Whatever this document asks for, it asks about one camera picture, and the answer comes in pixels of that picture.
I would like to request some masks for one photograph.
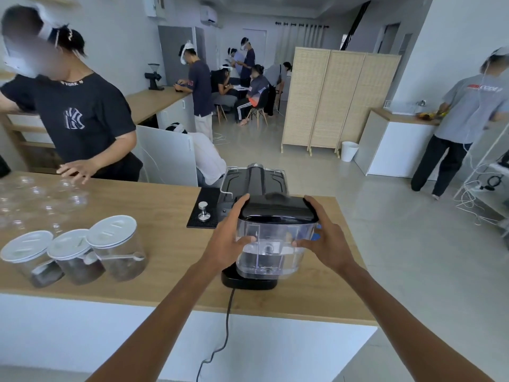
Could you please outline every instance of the coffee tamper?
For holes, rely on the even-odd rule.
[[[198,209],[201,210],[201,213],[198,215],[198,219],[201,222],[205,222],[210,218],[210,213],[207,212],[207,203],[205,201],[201,201],[198,204]]]

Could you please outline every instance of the white lid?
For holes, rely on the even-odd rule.
[[[90,228],[86,242],[96,248],[108,248],[127,240],[136,231],[136,227],[136,220],[131,216],[108,217]]]
[[[41,256],[53,240],[49,231],[26,233],[8,242],[0,251],[0,258],[9,263],[23,263]]]
[[[88,229],[76,229],[55,238],[48,247],[48,256],[56,260],[70,260],[90,249],[86,242]]]

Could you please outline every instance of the new york yankees logo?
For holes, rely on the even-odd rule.
[[[64,112],[65,126],[71,130],[82,130],[85,128],[81,123],[81,117],[83,116],[77,109],[68,108]]]

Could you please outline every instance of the black lid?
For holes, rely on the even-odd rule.
[[[318,216],[311,204],[302,197],[281,193],[251,196],[242,207],[240,220],[260,224],[313,224]]]

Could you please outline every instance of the white pants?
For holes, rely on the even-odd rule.
[[[194,116],[194,125],[196,126],[196,132],[201,132],[213,141],[212,133],[212,113],[207,116]]]

